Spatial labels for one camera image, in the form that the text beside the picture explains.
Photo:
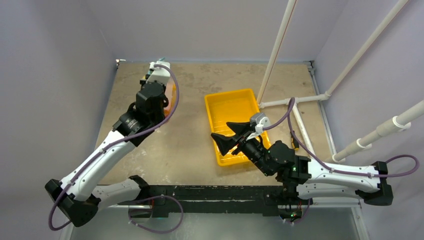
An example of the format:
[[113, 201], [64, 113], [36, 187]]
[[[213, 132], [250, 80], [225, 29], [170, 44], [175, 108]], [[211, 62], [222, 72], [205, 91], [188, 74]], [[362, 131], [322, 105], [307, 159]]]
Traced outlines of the orange fruit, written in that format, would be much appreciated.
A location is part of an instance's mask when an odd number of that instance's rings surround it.
[[168, 106], [164, 108], [164, 116], [167, 117], [176, 103], [177, 90], [173, 81], [169, 81], [165, 88], [165, 96], [168, 99]]

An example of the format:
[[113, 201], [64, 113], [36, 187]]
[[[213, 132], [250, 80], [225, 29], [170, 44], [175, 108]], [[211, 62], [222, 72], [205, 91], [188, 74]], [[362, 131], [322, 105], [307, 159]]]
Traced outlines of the clear zip bag blue zipper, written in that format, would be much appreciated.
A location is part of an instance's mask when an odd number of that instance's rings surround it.
[[136, 110], [155, 124], [168, 118], [178, 101], [178, 82], [171, 64], [164, 58], [150, 62], [139, 83]]

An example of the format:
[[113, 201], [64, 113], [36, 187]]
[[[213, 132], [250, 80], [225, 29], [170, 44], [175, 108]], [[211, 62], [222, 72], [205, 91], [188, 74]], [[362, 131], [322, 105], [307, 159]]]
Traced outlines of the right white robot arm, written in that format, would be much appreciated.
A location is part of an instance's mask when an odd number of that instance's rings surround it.
[[295, 150], [278, 140], [269, 148], [264, 146], [264, 124], [227, 122], [232, 136], [211, 133], [219, 153], [237, 155], [243, 153], [265, 176], [274, 176], [282, 183], [280, 196], [288, 204], [298, 199], [316, 197], [346, 197], [362, 199], [372, 206], [390, 206], [394, 195], [384, 175], [387, 164], [377, 161], [369, 166], [322, 166], [316, 159], [296, 155]]

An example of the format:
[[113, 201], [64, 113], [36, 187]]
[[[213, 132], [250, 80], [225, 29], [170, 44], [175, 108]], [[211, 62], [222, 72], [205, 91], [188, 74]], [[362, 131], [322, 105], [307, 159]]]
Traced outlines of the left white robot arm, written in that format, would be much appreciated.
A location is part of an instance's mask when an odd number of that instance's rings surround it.
[[149, 191], [139, 176], [101, 186], [100, 180], [149, 135], [164, 125], [175, 113], [180, 101], [180, 88], [173, 85], [171, 96], [167, 86], [145, 82], [132, 102], [112, 126], [103, 142], [75, 170], [62, 179], [50, 179], [44, 186], [53, 201], [48, 226], [53, 231], [69, 224], [81, 227], [102, 209], [134, 201], [146, 203]]

